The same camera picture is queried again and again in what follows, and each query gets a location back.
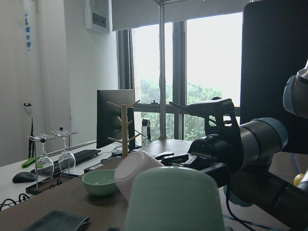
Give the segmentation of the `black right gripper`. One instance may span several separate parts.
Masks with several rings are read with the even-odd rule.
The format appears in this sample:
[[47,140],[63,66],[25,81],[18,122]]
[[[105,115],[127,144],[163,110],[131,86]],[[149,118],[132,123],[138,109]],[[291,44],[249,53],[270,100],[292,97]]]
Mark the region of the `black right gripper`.
[[[242,141],[240,136],[211,134],[192,142],[188,153],[199,157],[193,164],[215,180],[228,180],[230,175],[242,167]],[[188,154],[174,155],[172,151],[162,152],[154,157],[165,166],[183,163]]]

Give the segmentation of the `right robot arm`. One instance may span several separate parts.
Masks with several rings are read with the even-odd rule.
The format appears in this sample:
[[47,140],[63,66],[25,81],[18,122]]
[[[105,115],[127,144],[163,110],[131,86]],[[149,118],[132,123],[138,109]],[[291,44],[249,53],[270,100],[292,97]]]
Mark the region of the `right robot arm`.
[[288,142],[280,121],[264,117],[239,125],[232,100],[219,97],[180,109],[205,120],[206,136],[193,141],[185,154],[163,157],[165,166],[208,174],[224,188],[227,203],[256,205],[295,231],[307,230],[307,181],[294,186],[269,171],[274,154]]

